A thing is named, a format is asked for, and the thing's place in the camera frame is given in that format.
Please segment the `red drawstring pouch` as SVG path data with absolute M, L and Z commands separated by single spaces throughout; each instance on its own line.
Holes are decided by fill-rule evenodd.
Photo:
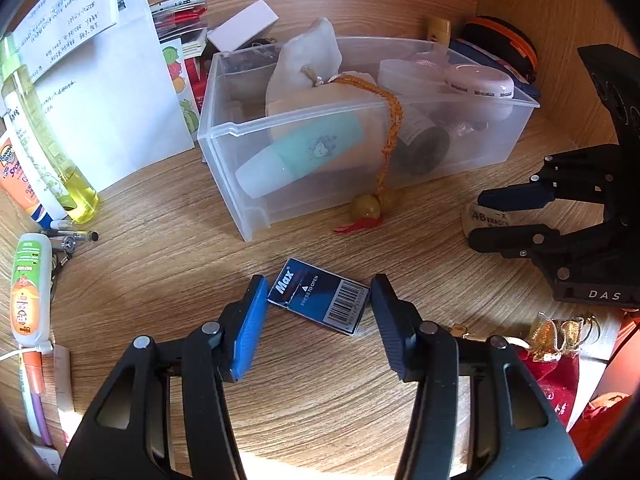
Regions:
M 576 405 L 580 352 L 600 336 L 593 315 L 550 318 L 538 312 L 526 337 L 511 340 L 565 428 Z

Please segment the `white paper sheets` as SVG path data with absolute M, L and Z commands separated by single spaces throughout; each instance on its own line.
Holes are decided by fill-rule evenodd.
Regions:
M 118 7 L 116 24 L 36 82 L 53 132 L 97 191 L 193 146 L 148 0 Z

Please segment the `orange sunscreen tube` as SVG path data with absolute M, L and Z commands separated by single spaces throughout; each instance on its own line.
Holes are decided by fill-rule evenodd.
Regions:
M 47 229 L 51 217 L 38 200 L 18 161 L 9 133 L 1 136 L 1 186 L 41 229 Z

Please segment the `teal white tube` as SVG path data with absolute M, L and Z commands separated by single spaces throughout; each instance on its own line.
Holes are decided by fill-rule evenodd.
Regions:
M 316 118 L 272 141 L 235 171 L 251 198 L 261 198 L 308 176 L 362 140 L 358 119 Z

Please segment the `white drawstring cloth pouch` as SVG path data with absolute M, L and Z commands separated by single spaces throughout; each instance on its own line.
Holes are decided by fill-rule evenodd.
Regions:
M 333 25 L 327 18 L 317 18 L 306 32 L 282 46 L 267 84 L 266 105 L 328 82 L 342 61 Z

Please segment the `stack of booklets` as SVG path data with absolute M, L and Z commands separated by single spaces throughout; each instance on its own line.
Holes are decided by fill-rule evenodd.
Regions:
M 203 15 L 208 0 L 162 0 L 150 5 L 160 44 L 179 38 L 186 70 L 198 109 L 202 108 L 206 90 L 203 54 L 207 44 L 207 25 Z

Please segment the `pink round kitchen timer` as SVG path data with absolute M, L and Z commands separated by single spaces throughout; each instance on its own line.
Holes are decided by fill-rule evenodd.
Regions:
M 444 73 L 447 87 L 465 99 L 460 107 L 471 122 L 501 122 L 513 110 L 513 80 L 501 70 L 474 64 L 449 65 Z

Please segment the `yellow lotion bottle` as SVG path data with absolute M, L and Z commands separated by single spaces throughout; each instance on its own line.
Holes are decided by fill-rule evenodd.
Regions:
M 449 46 L 451 37 L 451 22 L 444 18 L 429 16 L 426 19 L 427 40 L 442 46 Z

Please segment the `white orange glue bottle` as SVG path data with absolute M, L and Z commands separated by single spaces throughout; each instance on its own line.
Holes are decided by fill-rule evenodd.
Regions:
M 41 233 L 18 240 L 10 279 L 10 323 L 22 347 L 49 339 L 51 317 L 52 246 Z

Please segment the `pens and nail clipper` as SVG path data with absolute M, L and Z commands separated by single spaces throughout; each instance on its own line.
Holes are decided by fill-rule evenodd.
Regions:
M 52 247 L 51 292 L 54 292 L 58 278 L 66 263 L 73 258 L 80 243 L 95 243 L 99 233 L 91 230 L 76 229 L 70 220 L 54 220 L 50 228 L 43 231 Z

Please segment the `white small box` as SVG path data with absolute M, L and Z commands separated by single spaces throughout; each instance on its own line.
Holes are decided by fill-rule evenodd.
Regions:
M 207 32 L 207 40 L 219 52 L 233 52 L 258 37 L 279 19 L 265 0 L 257 0 Z

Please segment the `dark spray bottle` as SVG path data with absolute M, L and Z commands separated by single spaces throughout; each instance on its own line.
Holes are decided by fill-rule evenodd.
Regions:
M 450 148 L 449 133 L 412 105 L 404 117 L 393 154 L 394 168 L 407 176 L 422 177 L 433 171 Z

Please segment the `black orange round case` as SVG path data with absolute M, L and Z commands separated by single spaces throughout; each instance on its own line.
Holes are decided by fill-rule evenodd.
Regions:
M 538 72 L 538 53 L 524 32 L 501 18 L 477 15 L 459 29 L 457 40 L 482 49 L 510 65 L 529 84 Z

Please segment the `white eraser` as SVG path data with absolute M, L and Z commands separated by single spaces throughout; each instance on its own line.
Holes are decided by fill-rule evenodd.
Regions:
M 476 203 L 466 206 L 461 214 L 462 231 L 468 237 L 475 229 L 510 226 L 511 218 L 506 212 L 490 209 Z

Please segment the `blue Max staples box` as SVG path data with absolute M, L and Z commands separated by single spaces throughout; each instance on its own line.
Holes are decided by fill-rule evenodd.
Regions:
M 370 288 L 318 266 L 289 258 L 271 286 L 277 307 L 349 336 L 355 335 Z

